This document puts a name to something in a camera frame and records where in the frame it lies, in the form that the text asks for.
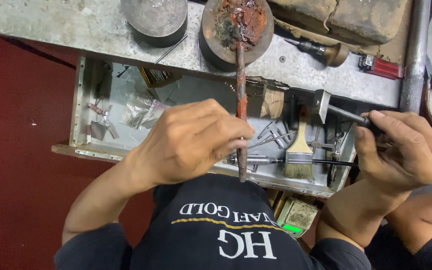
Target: hand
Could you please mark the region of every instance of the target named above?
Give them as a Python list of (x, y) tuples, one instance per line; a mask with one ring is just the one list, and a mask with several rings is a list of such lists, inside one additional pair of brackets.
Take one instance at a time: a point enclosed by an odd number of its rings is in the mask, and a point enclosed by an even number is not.
[(233, 149), (247, 147), (254, 132), (208, 99), (166, 109), (125, 159), (134, 166), (135, 178), (152, 186), (175, 184), (205, 174)]
[(356, 127), (355, 148), (359, 169), (387, 194), (411, 191), (432, 184), (432, 128), (414, 113), (371, 111), (369, 118), (394, 142), (385, 152), (376, 152), (375, 136)]

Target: brush bristles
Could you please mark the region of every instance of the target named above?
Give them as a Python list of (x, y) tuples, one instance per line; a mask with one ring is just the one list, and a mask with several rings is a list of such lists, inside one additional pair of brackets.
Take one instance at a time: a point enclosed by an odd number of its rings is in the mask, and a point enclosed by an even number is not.
[(294, 179), (312, 179), (313, 165), (286, 163), (284, 165), (283, 175), (287, 178)]

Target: plastic bag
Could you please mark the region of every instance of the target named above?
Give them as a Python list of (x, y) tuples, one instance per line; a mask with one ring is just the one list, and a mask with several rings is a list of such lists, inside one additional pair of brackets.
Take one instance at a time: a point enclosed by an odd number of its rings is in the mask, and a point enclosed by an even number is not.
[(141, 126), (147, 129), (151, 129), (156, 124), (156, 121), (158, 121), (161, 114), (163, 114), (164, 110), (166, 110), (167, 108), (169, 108), (169, 106), (166, 106), (157, 100), (153, 100), (153, 104), (151, 104), (149, 112), (142, 120)]
[(126, 107), (119, 123), (139, 129), (153, 107), (155, 99), (149, 92), (136, 92), (128, 95)]

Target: pliers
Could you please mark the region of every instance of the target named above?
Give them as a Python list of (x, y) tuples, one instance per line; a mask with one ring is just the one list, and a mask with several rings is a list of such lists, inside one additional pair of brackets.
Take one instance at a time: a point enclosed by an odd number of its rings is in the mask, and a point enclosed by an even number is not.
[(430, 110), (430, 89), (432, 89), (432, 65), (431, 60), (426, 56), (426, 71), (424, 72), (423, 92), (421, 95), (420, 114), (432, 124), (432, 114)]

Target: rusty mandrel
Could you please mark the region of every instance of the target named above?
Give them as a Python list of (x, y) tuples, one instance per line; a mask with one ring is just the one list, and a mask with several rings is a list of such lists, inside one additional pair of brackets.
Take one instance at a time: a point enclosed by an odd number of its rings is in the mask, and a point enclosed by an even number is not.
[[(246, 107), (248, 104), (248, 96), (246, 95), (246, 73), (244, 72), (244, 51), (246, 50), (244, 42), (236, 42), (236, 89), (237, 89), (237, 109), (236, 117), (246, 120)], [(248, 158), (248, 148), (238, 148), (237, 168), (239, 171), (239, 181), (246, 181), (246, 165)]]

